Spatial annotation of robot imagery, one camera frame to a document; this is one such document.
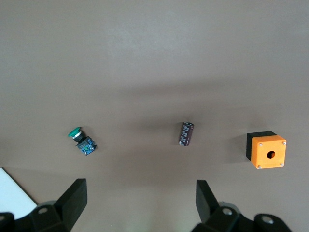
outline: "gray surface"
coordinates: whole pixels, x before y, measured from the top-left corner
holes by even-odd
[[[74,232],[190,231],[197,179],[307,231],[308,41],[306,0],[2,0],[0,164],[38,202],[87,178]],[[246,160],[264,130],[287,139],[283,168]]]

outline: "black cylindrical capacitor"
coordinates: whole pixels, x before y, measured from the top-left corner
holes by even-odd
[[[182,132],[179,137],[179,144],[182,146],[189,146],[194,124],[191,122],[183,122]]]

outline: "round hole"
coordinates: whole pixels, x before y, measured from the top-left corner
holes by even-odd
[[[47,208],[42,208],[38,211],[38,214],[44,214],[47,212],[47,210],[48,210]]]
[[[274,151],[270,151],[270,152],[267,153],[267,158],[272,159],[272,158],[275,157],[275,154],[276,153]]]

